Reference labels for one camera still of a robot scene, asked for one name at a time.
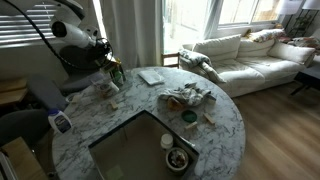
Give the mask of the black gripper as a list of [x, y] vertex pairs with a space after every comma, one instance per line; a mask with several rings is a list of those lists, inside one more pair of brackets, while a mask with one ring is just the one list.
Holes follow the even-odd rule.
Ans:
[[113, 48], [107, 39], [98, 39], [96, 45], [88, 50], [88, 61], [97, 66], [105, 65], [113, 57]]

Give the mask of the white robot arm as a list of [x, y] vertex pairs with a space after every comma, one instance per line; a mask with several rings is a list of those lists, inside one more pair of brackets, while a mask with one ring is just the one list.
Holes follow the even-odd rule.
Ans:
[[[98, 38], [97, 29], [82, 30], [79, 28], [85, 18], [84, 9], [79, 3], [75, 0], [48, 1], [58, 7], [49, 23], [51, 32], [56, 38], [85, 50], [87, 52], [85, 60], [95, 63], [93, 69], [102, 68], [112, 61], [114, 51], [111, 43], [106, 38]], [[54, 50], [35, 22], [26, 14], [27, 10], [40, 2], [41, 0], [0, 0], [1, 14], [6, 16], [21, 14], [61, 62], [81, 70], [81, 67], [63, 58]]]

